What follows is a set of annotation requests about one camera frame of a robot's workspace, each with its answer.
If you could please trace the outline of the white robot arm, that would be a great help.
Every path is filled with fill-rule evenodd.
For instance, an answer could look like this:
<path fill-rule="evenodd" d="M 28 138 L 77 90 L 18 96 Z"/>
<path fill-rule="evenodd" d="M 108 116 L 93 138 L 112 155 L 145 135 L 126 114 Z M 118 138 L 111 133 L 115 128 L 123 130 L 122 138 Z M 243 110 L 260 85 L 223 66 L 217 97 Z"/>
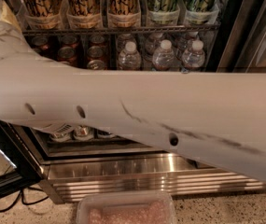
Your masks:
<path fill-rule="evenodd" d="M 266 183 L 266 74 L 79 69 L 0 21 L 0 120 L 87 125 Z"/>

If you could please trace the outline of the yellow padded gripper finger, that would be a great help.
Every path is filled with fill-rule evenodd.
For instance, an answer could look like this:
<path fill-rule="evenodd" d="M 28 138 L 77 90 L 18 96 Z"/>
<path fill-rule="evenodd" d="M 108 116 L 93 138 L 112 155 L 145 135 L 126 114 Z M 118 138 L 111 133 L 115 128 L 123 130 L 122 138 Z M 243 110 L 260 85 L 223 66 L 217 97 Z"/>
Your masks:
<path fill-rule="evenodd" d="M 0 21 L 11 24 L 16 29 L 21 31 L 21 27 L 10 7 L 5 1 L 0 1 Z"/>

